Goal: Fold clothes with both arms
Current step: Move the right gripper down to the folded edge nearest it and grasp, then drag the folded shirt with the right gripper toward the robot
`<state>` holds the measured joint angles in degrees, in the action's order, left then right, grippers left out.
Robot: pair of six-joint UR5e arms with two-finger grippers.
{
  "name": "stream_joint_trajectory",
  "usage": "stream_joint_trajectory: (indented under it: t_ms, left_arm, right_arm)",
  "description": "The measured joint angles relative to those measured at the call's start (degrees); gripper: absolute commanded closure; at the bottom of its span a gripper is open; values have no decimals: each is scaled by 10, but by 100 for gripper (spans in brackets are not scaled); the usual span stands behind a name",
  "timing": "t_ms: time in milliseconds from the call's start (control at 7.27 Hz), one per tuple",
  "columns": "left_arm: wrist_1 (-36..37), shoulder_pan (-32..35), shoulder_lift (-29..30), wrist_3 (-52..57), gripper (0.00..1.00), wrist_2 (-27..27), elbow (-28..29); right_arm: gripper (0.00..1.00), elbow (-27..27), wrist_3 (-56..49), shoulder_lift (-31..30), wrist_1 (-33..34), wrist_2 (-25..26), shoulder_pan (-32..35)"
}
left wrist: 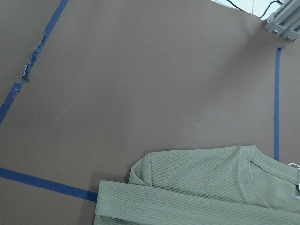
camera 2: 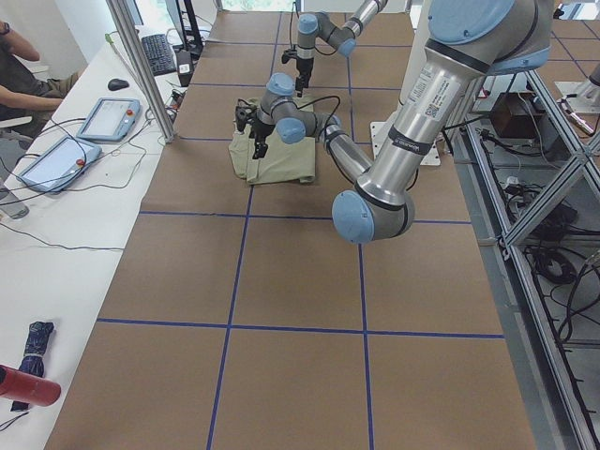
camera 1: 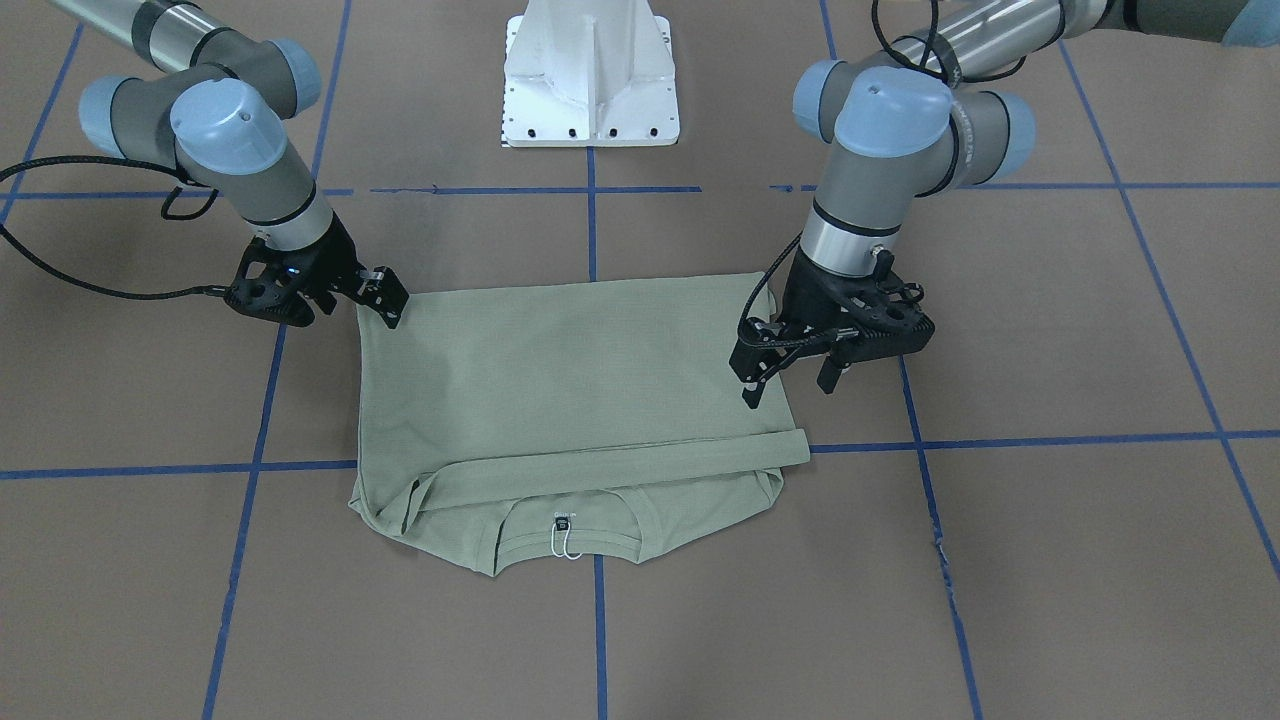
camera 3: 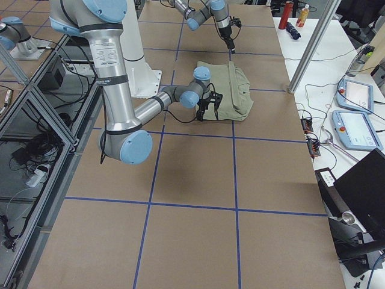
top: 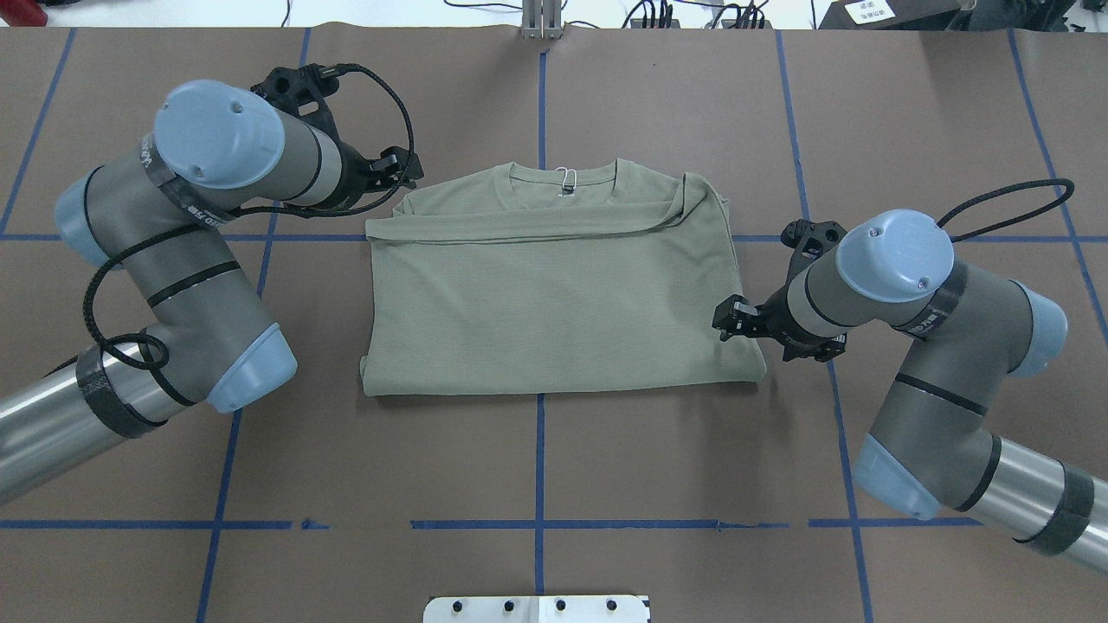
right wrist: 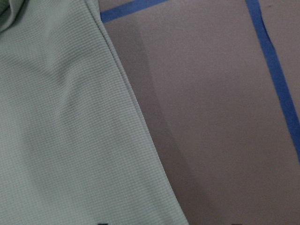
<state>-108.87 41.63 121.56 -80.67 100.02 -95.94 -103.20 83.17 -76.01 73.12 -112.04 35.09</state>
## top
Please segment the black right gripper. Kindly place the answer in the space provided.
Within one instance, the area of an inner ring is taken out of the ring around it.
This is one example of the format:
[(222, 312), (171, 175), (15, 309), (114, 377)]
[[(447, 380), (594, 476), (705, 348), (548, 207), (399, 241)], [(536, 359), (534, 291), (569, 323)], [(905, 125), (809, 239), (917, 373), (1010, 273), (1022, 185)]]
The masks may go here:
[(847, 351), (847, 334), (823, 337), (804, 330), (788, 304), (788, 287), (783, 286), (760, 306), (743, 296), (729, 296), (714, 312), (712, 328), (720, 343), (733, 337), (770, 337), (783, 345), (783, 361), (798, 358), (828, 362)]

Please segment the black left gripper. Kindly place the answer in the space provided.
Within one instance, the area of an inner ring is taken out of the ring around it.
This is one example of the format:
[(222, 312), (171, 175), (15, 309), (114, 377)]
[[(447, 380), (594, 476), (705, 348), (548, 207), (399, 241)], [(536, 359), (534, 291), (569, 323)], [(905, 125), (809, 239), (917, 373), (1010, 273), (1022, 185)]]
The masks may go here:
[(389, 188), (416, 188), (424, 177), (418, 155), (403, 147), (384, 149), (370, 160), (345, 143), (337, 146), (341, 172), (334, 190), (334, 204), (356, 204), (367, 194)]

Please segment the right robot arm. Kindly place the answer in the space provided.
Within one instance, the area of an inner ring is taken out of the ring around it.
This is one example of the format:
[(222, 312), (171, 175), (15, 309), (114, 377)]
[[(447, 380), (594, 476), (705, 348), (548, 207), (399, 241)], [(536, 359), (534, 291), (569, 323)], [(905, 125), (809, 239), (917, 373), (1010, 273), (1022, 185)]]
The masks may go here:
[(851, 229), (799, 219), (781, 241), (793, 252), (783, 286), (757, 306), (739, 294), (721, 302), (712, 317), (721, 339), (770, 338), (784, 360), (818, 362), (843, 354), (848, 331), (870, 321), (912, 339), (854, 483), (919, 522), (950, 509), (1102, 575), (1105, 482), (984, 426), (1004, 380), (1033, 377), (1061, 353), (1060, 305), (958, 259), (945, 229), (917, 210)]

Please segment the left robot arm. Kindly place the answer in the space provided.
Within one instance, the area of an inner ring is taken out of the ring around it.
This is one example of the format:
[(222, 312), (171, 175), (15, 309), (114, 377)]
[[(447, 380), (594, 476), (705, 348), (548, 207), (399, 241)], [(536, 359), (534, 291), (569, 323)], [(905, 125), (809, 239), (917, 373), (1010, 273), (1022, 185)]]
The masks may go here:
[(413, 143), (368, 159), (339, 137), (325, 99), (355, 70), (174, 88), (138, 147), (59, 197), (60, 237), (96, 267), (81, 304), (92, 344), (3, 399), (4, 502), (193, 405), (234, 413), (289, 382), (293, 348), (220, 228), (358, 215), (365, 194), (416, 187)]

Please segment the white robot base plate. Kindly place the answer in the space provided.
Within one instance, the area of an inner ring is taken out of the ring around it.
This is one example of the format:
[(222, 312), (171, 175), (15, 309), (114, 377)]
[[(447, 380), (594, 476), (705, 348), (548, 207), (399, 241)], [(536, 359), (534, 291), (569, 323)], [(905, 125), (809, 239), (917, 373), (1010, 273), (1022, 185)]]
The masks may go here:
[(649, 598), (632, 594), (441, 596), (423, 622), (650, 622)]

